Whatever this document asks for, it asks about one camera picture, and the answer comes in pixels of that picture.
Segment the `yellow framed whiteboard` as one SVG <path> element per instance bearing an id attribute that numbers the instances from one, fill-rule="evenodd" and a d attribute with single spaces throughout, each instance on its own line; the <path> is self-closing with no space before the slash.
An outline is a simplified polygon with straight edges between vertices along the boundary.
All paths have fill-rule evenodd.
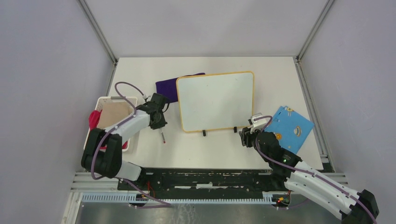
<path id="1" fill-rule="evenodd" d="M 186 133 L 249 125 L 254 112 L 251 71 L 184 76 L 176 80 L 182 130 Z"/>

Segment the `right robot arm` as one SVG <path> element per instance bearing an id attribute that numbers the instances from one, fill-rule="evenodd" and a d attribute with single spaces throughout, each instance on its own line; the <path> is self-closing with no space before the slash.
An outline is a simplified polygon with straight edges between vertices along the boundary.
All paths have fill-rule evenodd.
<path id="1" fill-rule="evenodd" d="M 375 224 L 379 208 L 370 191 L 356 191 L 315 170 L 299 156 L 280 146 L 274 133 L 239 131 L 241 144 L 253 147 L 272 169 L 270 185 L 303 195 L 332 213 L 343 224 Z"/>

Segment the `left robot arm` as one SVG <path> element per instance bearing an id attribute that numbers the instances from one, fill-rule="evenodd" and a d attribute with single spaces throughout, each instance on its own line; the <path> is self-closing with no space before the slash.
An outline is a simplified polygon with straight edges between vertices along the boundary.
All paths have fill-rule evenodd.
<path id="1" fill-rule="evenodd" d="M 163 110 L 168 104 L 169 100 L 165 96 L 154 93 L 149 101 L 133 106 L 133 112 L 120 122 L 105 129 L 92 129 L 88 134 L 81 166 L 101 178 L 127 179 L 135 190 L 143 189 L 147 184 L 146 176 L 142 175 L 145 169 L 123 160 L 122 146 L 142 129 L 165 127 L 167 122 Z"/>

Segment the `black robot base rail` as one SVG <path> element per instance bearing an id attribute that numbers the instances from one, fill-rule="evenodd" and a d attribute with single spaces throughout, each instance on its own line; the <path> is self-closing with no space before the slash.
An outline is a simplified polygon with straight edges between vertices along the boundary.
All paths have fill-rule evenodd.
<path id="1" fill-rule="evenodd" d="M 286 192 L 284 180 L 260 169 L 146 168 L 134 185 L 156 199 L 259 199 Z"/>

